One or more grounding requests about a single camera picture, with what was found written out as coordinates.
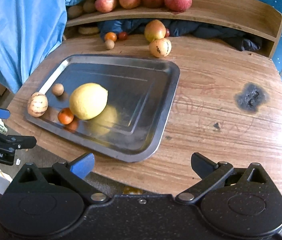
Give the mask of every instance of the lemon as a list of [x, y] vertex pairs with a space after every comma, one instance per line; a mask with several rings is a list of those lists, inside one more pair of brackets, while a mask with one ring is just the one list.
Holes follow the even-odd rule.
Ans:
[[70, 110], [79, 119], [89, 120], [98, 116], [106, 106], [108, 91], [95, 83], [76, 88], [70, 96]]

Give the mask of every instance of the wooden shelf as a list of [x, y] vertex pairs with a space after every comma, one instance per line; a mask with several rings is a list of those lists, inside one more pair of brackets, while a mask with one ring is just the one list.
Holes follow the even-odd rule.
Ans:
[[242, 30], [273, 41], [273, 47], [267, 49], [267, 57], [273, 56], [282, 33], [282, 14], [279, 11], [258, 0], [192, 1], [191, 8], [183, 13], [174, 13], [167, 8], [117, 8], [105, 14], [95, 12], [82, 15], [69, 20], [66, 26], [128, 18], [168, 18], [205, 22]]

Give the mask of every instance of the stainless steel tray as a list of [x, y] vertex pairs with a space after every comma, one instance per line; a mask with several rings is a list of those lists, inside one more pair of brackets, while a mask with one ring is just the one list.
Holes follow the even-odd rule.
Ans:
[[[138, 162], [159, 147], [177, 88], [180, 70], [170, 61], [108, 55], [72, 55], [64, 59], [39, 86], [49, 107], [30, 122], [67, 140], [125, 161]], [[94, 82], [108, 90], [108, 103], [97, 117], [75, 119], [71, 127], [57, 119], [69, 106], [68, 98], [78, 86]], [[56, 97], [55, 83], [64, 86]]]

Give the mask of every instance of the wooden ball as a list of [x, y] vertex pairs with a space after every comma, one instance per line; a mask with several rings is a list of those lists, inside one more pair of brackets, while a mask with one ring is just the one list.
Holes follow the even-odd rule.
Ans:
[[57, 96], [57, 97], [62, 95], [63, 92], [64, 92], [64, 87], [60, 83], [57, 83], [52, 87], [52, 94]]
[[104, 44], [105, 44], [105, 48], [107, 50], [114, 48], [114, 41], [113, 40], [106, 40]]

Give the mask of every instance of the dark stain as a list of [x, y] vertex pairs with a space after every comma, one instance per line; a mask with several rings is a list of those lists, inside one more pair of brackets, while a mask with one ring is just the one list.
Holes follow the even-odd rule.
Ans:
[[220, 128], [220, 125], [218, 122], [216, 122], [214, 125], [213, 125], [214, 128], [217, 128], [219, 131], [221, 130]]
[[256, 113], [258, 107], [266, 101], [266, 93], [256, 84], [249, 83], [241, 94], [235, 96], [235, 100], [241, 110]]

